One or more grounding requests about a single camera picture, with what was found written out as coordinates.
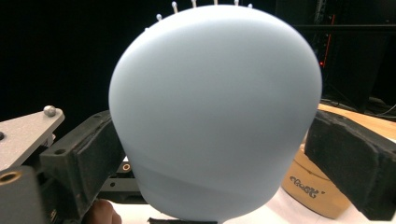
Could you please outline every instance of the metal rod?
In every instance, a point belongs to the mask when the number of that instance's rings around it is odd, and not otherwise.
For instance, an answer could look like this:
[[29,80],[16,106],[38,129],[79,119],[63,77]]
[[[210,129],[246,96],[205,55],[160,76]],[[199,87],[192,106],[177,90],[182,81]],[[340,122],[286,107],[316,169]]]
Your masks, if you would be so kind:
[[396,24],[389,25],[292,25],[301,33],[396,35]]

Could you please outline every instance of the bolt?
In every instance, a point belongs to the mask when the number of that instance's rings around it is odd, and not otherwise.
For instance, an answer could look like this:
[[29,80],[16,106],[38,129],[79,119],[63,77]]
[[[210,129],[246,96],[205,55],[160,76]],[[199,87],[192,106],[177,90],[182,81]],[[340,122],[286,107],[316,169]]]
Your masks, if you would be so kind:
[[56,115],[56,108],[53,105],[47,105],[44,107],[44,114],[48,117],[53,117]]

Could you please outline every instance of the light blue silicone head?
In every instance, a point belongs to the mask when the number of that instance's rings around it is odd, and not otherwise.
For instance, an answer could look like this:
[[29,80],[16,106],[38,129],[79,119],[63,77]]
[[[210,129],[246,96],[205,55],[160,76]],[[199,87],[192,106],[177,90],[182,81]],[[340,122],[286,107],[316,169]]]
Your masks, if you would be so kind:
[[318,61],[290,26],[256,9],[212,6],[139,36],[117,64],[109,105],[147,202],[223,222],[276,193],[320,91]]

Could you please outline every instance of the hand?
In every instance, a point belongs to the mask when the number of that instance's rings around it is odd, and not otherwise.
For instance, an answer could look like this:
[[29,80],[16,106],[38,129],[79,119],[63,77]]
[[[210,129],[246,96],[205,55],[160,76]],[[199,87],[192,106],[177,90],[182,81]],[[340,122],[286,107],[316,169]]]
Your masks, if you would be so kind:
[[84,217],[86,224],[121,224],[122,219],[107,200],[98,200],[93,203]]

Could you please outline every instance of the wooden surface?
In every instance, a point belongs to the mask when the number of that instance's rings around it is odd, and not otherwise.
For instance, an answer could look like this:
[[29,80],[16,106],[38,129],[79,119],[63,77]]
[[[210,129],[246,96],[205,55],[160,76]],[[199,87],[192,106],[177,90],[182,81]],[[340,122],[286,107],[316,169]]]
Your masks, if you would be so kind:
[[375,133],[379,133],[387,138],[396,139],[396,122],[373,118],[367,115],[347,111],[329,105],[319,105],[318,109],[342,115],[372,130]]

